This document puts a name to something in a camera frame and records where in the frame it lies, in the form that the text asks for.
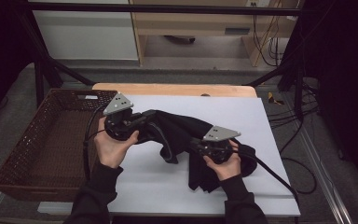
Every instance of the white table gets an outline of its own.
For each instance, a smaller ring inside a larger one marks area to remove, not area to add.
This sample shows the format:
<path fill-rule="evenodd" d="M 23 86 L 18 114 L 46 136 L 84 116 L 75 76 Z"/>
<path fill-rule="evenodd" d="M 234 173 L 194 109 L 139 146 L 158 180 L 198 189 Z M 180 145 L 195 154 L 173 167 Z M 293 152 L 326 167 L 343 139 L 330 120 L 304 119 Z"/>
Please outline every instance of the white table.
<path fill-rule="evenodd" d="M 134 112 L 159 109 L 202 119 L 213 125 L 241 132 L 237 139 L 256 149 L 256 156 L 288 182 L 287 174 L 269 127 L 264 106 L 258 98 L 128 95 Z M 179 164 L 168 164 L 160 156 L 161 145 L 149 142 L 133 146 L 122 163 L 124 172 L 117 182 L 117 198 L 109 204 L 115 214 L 143 216 L 221 216 L 226 195 L 188 187 L 188 154 Z M 300 215 L 291 192 L 260 165 L 243 179 L 247 189 L 268 217 Z M 71 203 L 47 203 L 38 211 L 69 214 Z"/>

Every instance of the white cabinet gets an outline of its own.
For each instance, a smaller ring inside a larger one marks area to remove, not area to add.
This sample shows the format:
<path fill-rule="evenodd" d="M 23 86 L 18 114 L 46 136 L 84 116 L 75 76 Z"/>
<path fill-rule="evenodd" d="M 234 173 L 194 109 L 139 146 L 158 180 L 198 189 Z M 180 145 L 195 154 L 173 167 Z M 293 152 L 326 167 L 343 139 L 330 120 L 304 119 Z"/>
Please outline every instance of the white cabinet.
<path fill-rule="evenodd" d="M 128 4 L 127 0 L 30 2 Z M 65 60 L 138 60 L 130 13 L 34 11 L 49 54 Z"/>

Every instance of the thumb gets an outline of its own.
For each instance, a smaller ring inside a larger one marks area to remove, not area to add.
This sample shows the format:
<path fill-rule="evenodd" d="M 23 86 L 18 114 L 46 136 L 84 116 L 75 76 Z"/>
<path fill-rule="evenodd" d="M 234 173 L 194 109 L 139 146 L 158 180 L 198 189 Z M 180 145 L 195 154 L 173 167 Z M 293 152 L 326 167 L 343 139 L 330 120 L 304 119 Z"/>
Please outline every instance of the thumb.
<path fill-rule="evenodd" d="M 133 144 L 138 142 L 138 136 L 139 136 L 139 131 L 138 130 L 136 130 L 135 132 L 132 133 L 130 138 L 127 140 L 128 143 L 130 144 L 130 146 L 132 146 Z"/>
<path fill-rule="evenodd" d="M 202 158 L 206 161 L 206 164 L 208 166 L 211 166 L 212 164 L 214 164 L 213 160 L 211 158 L 209 158 L 208 156 L 203 156 Z"/>

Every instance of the gray floor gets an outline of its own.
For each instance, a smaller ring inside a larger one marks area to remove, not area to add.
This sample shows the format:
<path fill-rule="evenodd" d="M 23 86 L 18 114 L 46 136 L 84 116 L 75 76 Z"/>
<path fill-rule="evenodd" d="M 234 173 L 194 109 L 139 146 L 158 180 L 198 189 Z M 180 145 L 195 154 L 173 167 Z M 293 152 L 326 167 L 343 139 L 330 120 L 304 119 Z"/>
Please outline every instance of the gray floor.
<path fill-rule="evenodd" d="M 272 69 L 264 64 L 257 68 L 250 67 L 247 53 L 242 50 L 243 45 L 238 38 L 197 37 L 193 45 L 182 41 L 178 42 L 163 36 L 149 38 L 145 64 L 141 68 L 119 64 L 119 66 L 99 68 L 83 66 L 77 70 L 85 77 L 99 82 L 240 85 L 263 76 Z M 63 79 L 68 84 L 73 81 L 69 77 Z M 268 115 L 287 111 L 287 105 L 268 102 L 269 91 L 280 98 L 275 86 L 278 80 L 274 78 L 256 89 L 258 96 L 263 99 Z M 310 96 L 304 98 L 304 101 L 313 101 L 313 99 Z M 35 110 L 34 71 L 25 69 L 7 93 L 6 106 L 0 109 L 0 165 L 21 137 Z M 306 117 L 304 128 L 310 134 L 325 165 L 325 170 L 331 175 L 331 181 L 341 195 L 353 223 L 358 223 L 356 168 L 352 163 L 339 159 L 337 147 L 320 116 L 312 114 Z M 278 148 L 286 143 L 295 130 L 294 124 L 273 129 Z M 283 156 L 301 161 L 310 167 L 304 146 L 298 138 L 285 150 Z M 296 189 L 311 188 L 311 178 L 307 172 L 290 161 L 284 161 L 283 164 Z M 300 194 L 299 199 L 301 223 L 336 223 L 320 186 L 310 195 Z M 0 217 L 62 220 L 62 217 L 38 214 L 36 208 L 37 203 L 18 202 L 5 197 L 0 206 Z M 272 221 L 289 223 L 289 220 L 279 218 L 272 218 L 271 223 Z"/>

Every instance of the black handheld controller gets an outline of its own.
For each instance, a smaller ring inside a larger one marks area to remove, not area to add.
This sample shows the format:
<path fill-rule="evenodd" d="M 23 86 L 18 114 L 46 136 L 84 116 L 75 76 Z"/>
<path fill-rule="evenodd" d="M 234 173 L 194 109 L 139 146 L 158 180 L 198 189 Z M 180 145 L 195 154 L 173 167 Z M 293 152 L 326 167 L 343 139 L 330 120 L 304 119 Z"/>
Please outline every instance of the black handheld controller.
<path fill-rule="evenodd" d="M 138 130 L 138 142 L 146 138 L 145 125 L 155 117 L 156 111 L 148 110 L 133 114 L 131 107 L 133 104 L 130 100 L 118 92 L 103 111 L 106 116 L 104 128 L 110 137 L 118 141 L 126 141 L 134 131 Z"/>
<path fill-rule="evenodd" d="M 213 126 L 203 139 L 193 138 L 190 148 L 201 156 L 208 156 L 216 164 L 228 161 L 232 155 L 232 146 L 228 139 L 241 135 L 230 129 Z"/>

